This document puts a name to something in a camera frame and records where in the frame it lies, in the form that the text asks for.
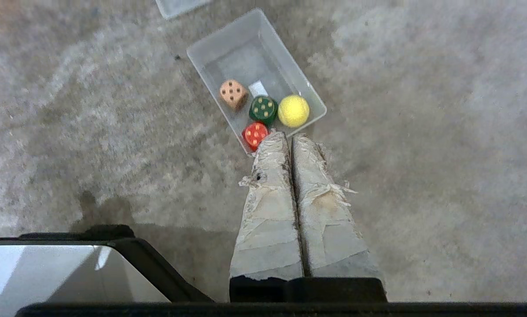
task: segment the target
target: die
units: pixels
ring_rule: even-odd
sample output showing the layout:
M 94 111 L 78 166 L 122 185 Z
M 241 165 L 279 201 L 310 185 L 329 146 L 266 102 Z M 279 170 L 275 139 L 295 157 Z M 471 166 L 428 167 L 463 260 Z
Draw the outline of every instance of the die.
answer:
M 250 118 L 270 126 L 277 117 L 279 105 L 269 96 L 255 96 L 250 107 Z
M 247 100 L 247 90 L 238 81 L 233 79 L 222 83 L 220 95 L 222 100 L 234 111 L 240 110 Z
M 267 128 L 261 122 L 254 122 L 247 126 L 242 132 L 247 145 L 253 150 L 257 150 L 259 143 L 269 134 Z

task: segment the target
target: white label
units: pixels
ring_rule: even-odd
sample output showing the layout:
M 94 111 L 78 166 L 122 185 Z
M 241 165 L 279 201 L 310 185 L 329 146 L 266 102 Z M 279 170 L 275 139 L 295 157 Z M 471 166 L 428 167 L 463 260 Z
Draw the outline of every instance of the white label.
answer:
M 269 96 L 269 94 L 267 94 L 267 90 L 265 90 L 265 87 L 263 87 L 262 82 L 259 80 L 251 84 L 248 89 L 250 90 L 251 95 L 254 97 L 258 95 Z

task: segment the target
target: clear plastic bin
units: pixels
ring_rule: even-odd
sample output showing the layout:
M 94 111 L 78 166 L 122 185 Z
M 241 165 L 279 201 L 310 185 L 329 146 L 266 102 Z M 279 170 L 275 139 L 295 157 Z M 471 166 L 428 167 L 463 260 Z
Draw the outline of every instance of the clear plastic bin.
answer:
M 292 94 L 306 99 L 310 115 L 304 125 L 288 128 L 277 119 L 272 126 L 288 137 L 326 114 L 324 102 L 259 8 L 191 45 L 187 55 L 246 153 L 252 150 L 243 139 L 242 131 L 253 122 L 249 118 L 249 108 L 254 96 L 250 93 L 245 106 L 234 112 L 219 96 L 219 89 L 225 80 L 235 79 L 252 91 L 256 86 L 259 89 L 255 90 L 261 91 L 263 86 L 277 102 Z
M 164 18 L 173 18 L 208 2 L 210 0 L 156 0 L 159 12 Z

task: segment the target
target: red die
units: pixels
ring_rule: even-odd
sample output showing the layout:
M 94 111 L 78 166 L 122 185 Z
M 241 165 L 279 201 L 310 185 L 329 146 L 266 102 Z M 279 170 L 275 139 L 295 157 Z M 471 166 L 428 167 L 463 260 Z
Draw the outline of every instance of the red die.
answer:
M 255 151 L 257 150 L 259 143 L 261 143 L 269 133 L 264 124 L 255 122 L 247 126 L 242 134 L 250 148 Z

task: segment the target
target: yellow ball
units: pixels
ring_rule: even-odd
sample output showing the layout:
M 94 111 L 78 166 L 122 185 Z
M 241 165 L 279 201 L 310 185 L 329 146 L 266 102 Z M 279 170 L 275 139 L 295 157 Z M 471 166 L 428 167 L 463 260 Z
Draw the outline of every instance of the yellow ball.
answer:
M 304 98 L 298 95 L 286 96 L 279 103 L 277 116 L 284 125 L 289 128 L 302 126 L 310 114 L 310 107 Z

